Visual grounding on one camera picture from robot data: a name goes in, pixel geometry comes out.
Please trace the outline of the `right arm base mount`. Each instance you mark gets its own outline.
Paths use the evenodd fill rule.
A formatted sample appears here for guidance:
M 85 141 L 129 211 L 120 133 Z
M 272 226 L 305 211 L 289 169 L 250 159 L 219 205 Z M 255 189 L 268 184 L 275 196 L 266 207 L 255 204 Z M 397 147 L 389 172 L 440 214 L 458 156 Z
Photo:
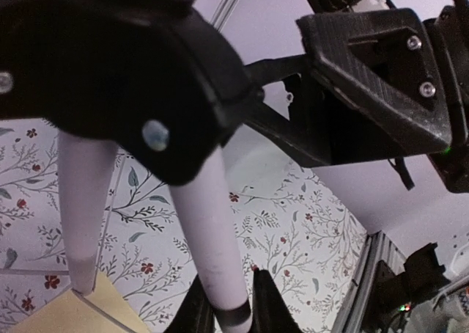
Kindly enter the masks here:
M 378 262 L 362 322 L 364 332 L 403 332 L 412 309 L 450 283 L 436 248 L 436 243 L 429 243 L 411 254 L 398 274 L 385 261 Z

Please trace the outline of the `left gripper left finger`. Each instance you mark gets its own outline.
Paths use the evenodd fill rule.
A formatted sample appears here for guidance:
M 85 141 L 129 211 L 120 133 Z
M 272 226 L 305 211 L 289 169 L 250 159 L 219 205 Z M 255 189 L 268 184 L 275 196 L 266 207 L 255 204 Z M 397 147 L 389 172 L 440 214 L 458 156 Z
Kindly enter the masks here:
M 215 316 L 196 275 L 166 333 L 214 333 Z

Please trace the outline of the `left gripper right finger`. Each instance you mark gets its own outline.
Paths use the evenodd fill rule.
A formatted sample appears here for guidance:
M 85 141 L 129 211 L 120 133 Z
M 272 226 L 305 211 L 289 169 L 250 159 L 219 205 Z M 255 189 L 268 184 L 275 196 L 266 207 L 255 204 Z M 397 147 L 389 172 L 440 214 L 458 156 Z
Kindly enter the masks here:
M 251 332 L 295 333 L 299 325 L 289 312 L 270 272 L 254 271 Z

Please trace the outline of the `silver tripod music stand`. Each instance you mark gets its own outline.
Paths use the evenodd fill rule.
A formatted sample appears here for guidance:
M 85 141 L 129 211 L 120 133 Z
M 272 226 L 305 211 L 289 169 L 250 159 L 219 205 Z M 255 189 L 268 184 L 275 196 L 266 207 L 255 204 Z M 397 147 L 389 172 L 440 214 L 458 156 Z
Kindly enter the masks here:
M 59 131 L 59 204 L 73 290 L 95 288 L 97 238 L 122 148 L 167 183 L 223 332 L 253 315 L 222 146 L 262 101 L 195 0 L 1 0 L 1 118 Z

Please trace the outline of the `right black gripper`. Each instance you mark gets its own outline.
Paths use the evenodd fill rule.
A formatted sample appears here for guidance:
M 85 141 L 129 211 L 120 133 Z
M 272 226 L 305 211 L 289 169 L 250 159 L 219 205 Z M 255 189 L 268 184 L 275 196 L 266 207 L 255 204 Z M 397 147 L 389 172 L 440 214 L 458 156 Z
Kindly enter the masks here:
M 422 21 L 390 0 L 307 0 L 297 22 L 327 105 L 334 155 L 424 154 L 446 189 L 468 191 L 468 0 Z

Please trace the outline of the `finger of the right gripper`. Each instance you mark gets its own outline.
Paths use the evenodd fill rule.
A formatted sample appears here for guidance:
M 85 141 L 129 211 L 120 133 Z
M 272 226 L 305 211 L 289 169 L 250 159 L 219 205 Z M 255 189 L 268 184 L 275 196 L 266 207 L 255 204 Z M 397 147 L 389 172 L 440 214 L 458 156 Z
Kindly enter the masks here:
M 320 82 L 305 56 L 262 59 L 245 66 L 261 86 L 281 82 L 292 96 L 284 117 L 258 103 L 246 125 L 302 167 L 387 160 L 403 165 L 403 151 L 385 131 Z

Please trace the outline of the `yellow sheet music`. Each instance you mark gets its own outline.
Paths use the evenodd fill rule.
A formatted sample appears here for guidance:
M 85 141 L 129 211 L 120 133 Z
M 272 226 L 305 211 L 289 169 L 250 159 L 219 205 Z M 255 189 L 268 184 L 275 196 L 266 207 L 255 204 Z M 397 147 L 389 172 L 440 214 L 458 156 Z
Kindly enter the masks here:
M 95 292 L 86 299 L 133 332 L 149 331 L 147 325 L 123 299 L 105 274 L 97 275 Z M 71 290 L 67 290 L 7 331 L 112 333 L 124 332 L 124 329 L 93 310 Z

